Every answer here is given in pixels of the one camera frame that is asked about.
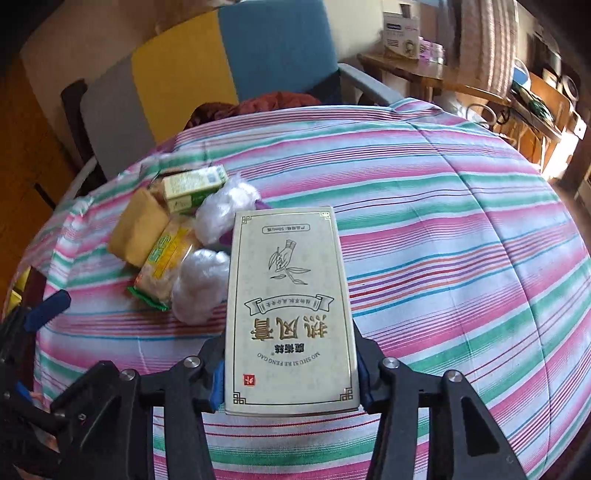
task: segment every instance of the snack package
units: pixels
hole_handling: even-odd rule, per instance
[[[191,219],[175,218],[162,232],[148,259],[128,290],[150,306],[166,311],[174,281],[185,257],[201,244],[191,228]]]
[[[213,245],[234,226],[236,212],[254,210],[261,199],[256,188],[234,175],[216,193],[207,197],[195,214],[195,236],[203,245]]]
[[[228,179],[221,165],[185,171],[164,177],[164,199],[170,213],[186,212],[201,205],[208,195],[218,191]]]
[[[174,282],[174,316],[187,325],[201,325],[228,296],[230,257],[204,248],[187,256]]]
[[[169,220],[166,210],[149,191],[138,189],[121,214],[109,238],[107,251],[141,268]]]

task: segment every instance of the wall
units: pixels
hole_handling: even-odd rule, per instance
[[[131,21],[133,12],[125,0],[66,0],[21,50],[41,109],[75,158],[60,93],[77,79],[92,82],[151,36],[152,12],[138,3],[135,7]]]

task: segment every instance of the wooden table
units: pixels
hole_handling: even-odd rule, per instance
[[[481,88],[476,79],[461,77],[457,69],[424,60],[393,58],[384,53],[360,53],[357,58],[367,74],[382,81],[382,71],[411,83],[411,96],[433,101],[433,89],[465,93],[499,105],[510,106],[511,100]]]

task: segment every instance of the white medicine box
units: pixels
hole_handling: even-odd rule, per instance
[[[418,60],[420,19],[384,12],[384,47],[397,55]]]

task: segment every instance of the blue object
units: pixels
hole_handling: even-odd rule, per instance
[[[368,369],[363,363],[359,352],[357,353],[357,370],[359,371],[359,401],[363,408],[367,410],[374,403],[374,398],[370,393]]]
[[[31,393],[26,389],[26,387],[22,383],[17,382],[17,389],[16,390],[23,397],[25,397],[26,400],[28,400],[29,402],[33,403],[33,399],[31,398]]]
[[[55,292],[27,314],[25,331],[28,333],[37,332],[47,322],[67,310],[71,302],[70,294],[65,290]]]
[[[241,2],[218,19],[240,102],[308,92],[338,70],[322,0]]]
[[[525,85],[527,84],[529,77],[527,76],[527,72],[524,72],[519,67],[513,67],[513,81],[521,85],[522,87],[527,88]]]
[[[224,368],[224,360],[222,360],[213,373],[212,394],[209,397],[212,411],[217,411],[223,403]]]

